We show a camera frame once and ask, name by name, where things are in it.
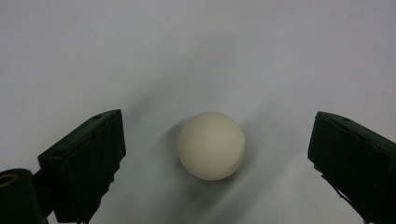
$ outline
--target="white background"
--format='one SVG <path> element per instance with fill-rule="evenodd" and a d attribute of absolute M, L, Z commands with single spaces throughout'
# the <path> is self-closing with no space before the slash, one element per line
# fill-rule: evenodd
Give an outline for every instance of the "white background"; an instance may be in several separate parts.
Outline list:
<path fill-rule="evenodd" d="M 396 2 L 1 1 L 0 170 L 122 109 L 127 157 L 105 223 L 361 223 L 306 158 L 316 113 L 396 140 Z M 175 142 L 204 111 L 241 124 L 247 156 L 219 182 Z M 56 223 L 54 216 L 50 223 Z"/>

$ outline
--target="white ball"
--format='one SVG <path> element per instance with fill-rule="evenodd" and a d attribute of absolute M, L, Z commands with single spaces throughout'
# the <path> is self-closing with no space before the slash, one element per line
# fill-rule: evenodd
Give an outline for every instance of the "white ball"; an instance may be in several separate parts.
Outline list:
<path fill-rule="evenodd" d="M 177 147 L 189 173 L 203 180 L 219 180 L 233 174 L 242 163 L 245 136 L 230 117 L 207 112 L 184 125 Z"/>

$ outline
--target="black plastic part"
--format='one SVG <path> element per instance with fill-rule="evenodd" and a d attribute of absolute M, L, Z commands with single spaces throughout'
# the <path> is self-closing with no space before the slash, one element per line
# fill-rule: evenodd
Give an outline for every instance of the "black plastic part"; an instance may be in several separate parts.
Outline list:
<path fill-rule="evenodd" d="M 108 192 L 125 156 L 120 110 L 96 115 L 38 156 L 37 178 L 51 185 L 43 211 L 53 206 L 58 222 L 88 223 Z"/>
<path fill-rule="evenodd" d="M 41 207 L 41 214 L 44 217 L 48 217 L 57 202 L 55 198 L 57 189 L 53 180 L 44 175 L 41 170 L 33 175 L 33 180 L 35 182 L 35 194 Z"/>
<path fill-rule="evenodd" d="M 41 213 L 30 171 L 13 169 L 0 173 L 0 223 L 48 223 Z"/>
<path fill-rule="evenodd" d="M 353 120 L 318 112 L 308 159 L 366 221 L 396 223 L 396 144 Z"/>

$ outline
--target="ping pong ball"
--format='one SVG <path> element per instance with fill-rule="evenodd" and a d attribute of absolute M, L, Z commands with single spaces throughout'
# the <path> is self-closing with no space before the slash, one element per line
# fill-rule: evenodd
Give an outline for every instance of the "ping pong ball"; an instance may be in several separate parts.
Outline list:
<path fill-rule="evenodd" d="M 178 156 L 186 170 L 203 180 L 232 175 L 245 157 L 245 136 L 227 115 L 206 112 L 189 120 L 177 142 Z"/>

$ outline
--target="screw hole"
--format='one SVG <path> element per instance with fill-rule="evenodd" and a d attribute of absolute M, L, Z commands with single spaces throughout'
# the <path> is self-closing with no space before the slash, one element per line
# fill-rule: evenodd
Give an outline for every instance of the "screw hole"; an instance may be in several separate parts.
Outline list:
<path fill-rule="evenodd" d="M 0 188 L 10 185 L 12 182 L 18 179 L 17 174 L 8 174 L 0 176 Z"/>

